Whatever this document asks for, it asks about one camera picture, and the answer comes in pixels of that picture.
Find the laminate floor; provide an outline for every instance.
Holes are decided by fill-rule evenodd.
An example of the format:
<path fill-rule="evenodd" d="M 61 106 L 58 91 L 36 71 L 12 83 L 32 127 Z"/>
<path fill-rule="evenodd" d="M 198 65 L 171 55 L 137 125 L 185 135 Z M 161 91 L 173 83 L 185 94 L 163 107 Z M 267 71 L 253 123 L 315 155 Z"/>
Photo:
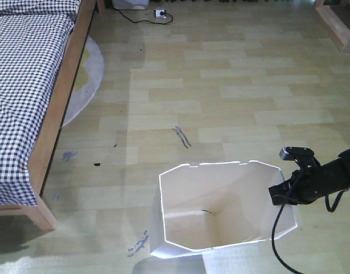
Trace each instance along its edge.
<path fill-rule="evenodd" d="M 350 54 L 338 52 L 309 1 L 162 1 L 123 12 L 154 20 L 153 9 L 174 22 L 95 14 L 89 34 L 104 78 L 62 130 L 43 195 L 58 227 L 0 217 L 0 274 L 288 273 L 269 241 L 204 261 L 157 259 L 148 241 L 136 243 L 158 174 L 181 163 L 256 159 L 289 178 L 297 165 L 279 158 L 283 146 L 309 147 L 322 164 L 350 148 Z M 281 256 L 304 273 L 350 274 L 350 191 L 335 213 L 322 199 L 299 205 L 298 222 L 276 242 Z"/>

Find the gray rug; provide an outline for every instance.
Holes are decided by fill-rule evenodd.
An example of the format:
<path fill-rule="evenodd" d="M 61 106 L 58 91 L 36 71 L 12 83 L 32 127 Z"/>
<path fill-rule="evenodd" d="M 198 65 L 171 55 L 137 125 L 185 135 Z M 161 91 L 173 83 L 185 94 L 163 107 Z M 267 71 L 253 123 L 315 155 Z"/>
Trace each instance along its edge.
<path fill-rule="evenodd" d="M 103 55 L 95 41 L 88 37 L 62 127 L 88 105 L 100 86 L 103 74 Z"/>

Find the checkered bedsheet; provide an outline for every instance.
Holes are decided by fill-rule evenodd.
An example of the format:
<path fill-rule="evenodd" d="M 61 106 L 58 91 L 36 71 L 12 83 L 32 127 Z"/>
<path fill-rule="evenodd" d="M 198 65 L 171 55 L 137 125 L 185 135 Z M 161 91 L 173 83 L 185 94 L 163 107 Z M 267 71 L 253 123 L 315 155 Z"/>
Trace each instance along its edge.
<path fill-rule="evenodd" d="M 0 16 L 0 205 L 36 205 L 27 162 L 72 27 L 67 15 Z"/>
<path fill-rule="evenodd" d="M 0 14 L 67 14 L 75 17 L 81 0 L 0 0 Z"/>

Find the black cable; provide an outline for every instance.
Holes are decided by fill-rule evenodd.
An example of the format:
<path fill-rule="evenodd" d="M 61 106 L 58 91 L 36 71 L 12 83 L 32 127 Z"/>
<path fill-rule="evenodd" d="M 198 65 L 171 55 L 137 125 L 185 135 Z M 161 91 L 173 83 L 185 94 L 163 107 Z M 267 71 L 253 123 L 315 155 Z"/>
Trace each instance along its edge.
<path fill-rule="evenodd" d="M 294 274 L 303 274 L 295 269 L 293 269 L 291 266 L 289 266 L 286 262 L 283 261 L 283 259 L 279 256 L 278 252 L 276 251 L 276 247 L 275 247 L 275 230 L 276 230 L 276 225 L 278 224 L 278 221 L 280 219 L 280 216 L 283 212 L 284 206 L 286 205 L 286 203 L 288 202 L 288 200 L 290 199 L 291 196 L 291 192 L 294 189 L 294 187 L 296 186 L 296 184 L 298 183 L 298 181 L 301 179 L 302 177 L 302 173 L 299 174 L 299 177 L 295 180 L 294 184 L 290 187 L 287 196 L 285 198 L 285 201 L 283 202 L 282 206 L 280 207 L 280 210 L 278 212 L 278 215 L 276 216 L 274 225 L 272 227 L 272 231 L 271 231 L 271 246 L 272 246 L 272 251 L 274 251 L 275 257 L 279 260 L 279 262 L 285 267 L 287 268 L 290 272 L 294 273 Z M 327 208 L 328 212 L 334 212 L 337 205 L 339 204 L 339 201 L 342 197 L 342 194 L 345 192 L 346 190 L 341 190 L 336 199 L 335 202 L 333 203 L 332 207 L 329 206 L 329 199 L 328 199 L 328 195 L 325 196 L 325 206 Z"/>
<path fill-rule="evenodd" d="M 294 274 L 303 274 L 297 270 L 295 270 L 294 268 L 292 268 L 291 266 L 289 266 L 286 262 L 283 261 L 283 259 L 279 256 L 278 252 L 276 251 L 276 246 L 275 246 L 275 230 L 276 230 L 276 225 L 278 224 L 278 221 L 280 219 L 280 216 L 283 212 L 284 206 L 286 205 L 286 203 L 288 202 L 288 199 L 291 196 L 291 192 L 294 189 L 294 187 L 297 185 L 298 181 L 300 180 L 300 178 L 302 177 L 302 173 L 299 174 L 298 178 L 295 180 L 295 182 L 293 183 L 293 185 L 290 187 L 287 196 L 285 198 L 284 203 L 282 204 L 282 206 L 280 207 L 280 210 L 278 212 L 278 215 L 276 216 L 274 225 L 272 227 L 272 231 L 271 231 L 271 246 L 272 246 L 272 251 L 274 251 L 275 257 L 279 260 L 279 262 L 285 267 L 287 268 L 290 272 L 294 273 Z"/>
<path fill-rule="evenodd" d="M 342 197 L 342 194 L 345 192 L 346 190 L 341 190 L 338 194 L 337 197 L 332 205 L 332 208 L 329 206 L 329 198 L 328 195 L 326 195 L 324 197 L 324 201 L 325 201 L 325 207 L 327 209 L 328 212 L 334 212 L 336 210 L 336 207 L 339 205 L 340 199 Z"/>
<path fill-rule="evenodd" d="M 113 7 L 113 9 L 118 11 L 125 19 L 127 19 L 127 20 L 129 20 L 129 21 L 131 21 L 132 23 L 135 23 L 135 24 L 137 24 L 137 23 L 147 23 L 147 24 L 155 24 L 155 25 L 169 25 L 169 24 L 171 24 L 174 21 L 174 16 L 172 16 L 171 14 L 169 14 L 169 13 L 167 13 L 165 11 L 160 12 L 160 15 L 166 15 L 166 16 L 170 17 L 170 21 L 167 21 L 165 23 L 161 23 L 161 22 L 154 22 L 154 21 L 150 21 L 150 20 L 134 21 L 134 20 L 130 19 L 129 17 L 125 16 L 121 12 L 121 10 L 116 9 L 115 7 Z"/>

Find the blue ink mark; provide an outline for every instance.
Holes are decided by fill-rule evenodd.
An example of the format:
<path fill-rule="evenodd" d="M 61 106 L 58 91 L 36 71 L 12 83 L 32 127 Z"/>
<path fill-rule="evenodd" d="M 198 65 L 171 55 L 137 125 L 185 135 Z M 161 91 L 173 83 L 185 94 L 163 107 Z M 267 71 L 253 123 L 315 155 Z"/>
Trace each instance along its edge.
<path fill-rule="evenodd" d="M 138 242 L 136 242 L 135 246 L 132 248 L 128 248 L 128 251 L 133 251 L 132 253 L 128 254 L 127 257 L 132 257 L 134 254 L 136 254 L 139 250 L 141 250 L 142 248 L 145 247 L 145 243 L 148 240 L 149 235 L 147 234 L 147 230 L 145 230 L 145 232 L 143 233 L 143 237 L 141 238 L 141 240 L 139 240 Z"/>
<path fill-rule="evenodd" d="M 59 193 L 53 193 L 52 194 L 52 201 L 57 201 L 58 199 L 60 199 L 60 194 Z"/>
<path fill-rule="evenodd" d="M 62 155 L 62 159 L 65 161 L 69 161 L 72 157 L 78 154 L 77 151 L 67 151 Z"/>

